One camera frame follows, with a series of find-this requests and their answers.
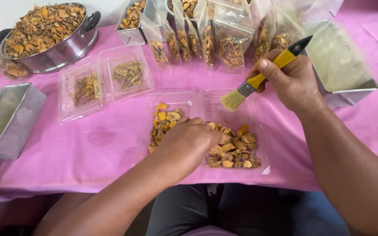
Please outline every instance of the person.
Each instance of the person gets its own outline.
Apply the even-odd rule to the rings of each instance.
[[[298,56],[279,69],[272,63],[279,53],[265,55],[248,77],[262,73],[301,121],[323,193],[292,201],[286,198],[292,194],[284,196],[278,189],[227,184],[213,215],[205,185],[175,184],[199,166],[221,133],[200,118],[183,116],[153,153],[53,227],[34,235],[123,235],[155,197],[148,236],[378,235],[378,157],[325,103],[310,59]],[[259,92],[264,89],[263,83]],[[210,226],[217,222],[220,227]]]

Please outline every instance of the paintbrush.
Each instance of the paintbrush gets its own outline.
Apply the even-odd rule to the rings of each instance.
[[[286,66],[288,63],[292,62],[296,56],[298,56],[301,51],[309,44],[313,35],[310,35],[304,39],[301,39],[289,46],[286,50],[282,51],[278,57],[273,60],[279,68]],[[262,74],[258,74],[252,78],[247,79],[238,88],[234,89],[231,93],[221,97],[221,103],[230,111],[236,110],[240,104],[252,94],[259,85],[265,80]]]

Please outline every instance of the stainless steel pot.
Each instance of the stainless steel pot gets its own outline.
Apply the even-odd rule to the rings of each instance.
[[[78,4],[81,8],[85,9],[85,7],[79,3],[64,4]],[[12,32],[10,29],[5,29],[0,32],[0,54],[4,59],[18,63],[21,67],[32,73],[52,73],[59,71],[75,63],[92,49],[97,41],[96,25],[99,23],[100,17],[101,15],[98,11],[95,11],[90,17],[86,14],[85,19],[78,28],[66,39],[46,51],[22,58],[11,58],[7,56],[5,52],[5,39],[9,39]]]

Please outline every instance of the dark pants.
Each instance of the dark pants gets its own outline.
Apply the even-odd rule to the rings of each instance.
[[[243,184],[220,184],[208,196],[206,184],[176,185],[155,199],[147,236],[179,236],[214,225],[244,235],[349,235],[321,192]]]

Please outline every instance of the clear plastic clamshell box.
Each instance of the clear plastic clamshell box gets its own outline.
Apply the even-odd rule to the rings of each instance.
[[[219,123],[221,126],[231,128],[234,132],[239,130],[240,126],[246,124],[249,126],[248,132],[256,137],[257,150],[255,156],[260,160],[261,166],[259,168],[251,168],[252,170],[259,171],[261,174],[266,175],[270,173],[269,159],[265,151],[264,135],[262,125],[258,118],[257,103],[254,98],[255,94],[248,97],[235,112],[226,110],[221,104],[221,96],[231,92],[232,88],[206,90],[200,92],[177,92],[177,93],[163,93],[152,94],[148,96],[147,112],[144,117],[145,121],[142,125],[141,133],[138,139],[139,150],[134,158],[134,165],[139,163],[143,158],[149,154],[148,147],[151,143],[150,132],[153,129],[153,121],[155,119],[155,108],[159,103],[165,103],[168,108],[165,111],[174,111],[179,108],[183,115],[189,118],[200,117],[204,121],[212,121]],[[206,154],[205,161],[201,164],[207,167],[207,159],[210,154]],[[234,169],[219,168],[222,171],[242,171],[243,167]]]
[[[175,111],[176,109],[180,109],[182,115],[191,119],[199,117],[199,93],[197,92],[150,94],[147,96],[147,100],[147,112],[144,116],[144,122],[138,138],[139,149],[134,157],[134,165],[138,164],[150,153],[148,150],[151,143],[150,132],[152,131],[153,121],[155,119],[155,108],[159,103],[164,103],[168,106],[167,109],[161,109],[161,111]]]
[[[104,105],[99,57],[91,55],[59,73],[59,121],[76,120]]]
[[[269,159],[265,152],[264,137],[262,131],[262,125],[257,115],[257,104],[254,98],[255,94],[247,97],[246,100],[239,106],[234,112],[227,110],[221,104],[221,96],[230,93],[233,88],[224,88],[217,90],[206,90],[200,92],[200,105],[201,115],[200,117],[204,121],[211,121],[219,123],[221,126],[230,128],[232,131],[237,132],[243,124],[248,125],[249,133],[252,133],[256,137],[256,152],[255,157],[258,158],[261,165],[258,168],[248,168],[249,170],[259,170],[263,175],[270,173]],[[212,155],[207,154],[205,157],[204,165],[207,166],[208,158]],[[233,169],[242,170],[246,169],[243,166]]]
[[[141,46],[111,48],[99,57],[105,93],[110,100],[135,97],[155,88]]]

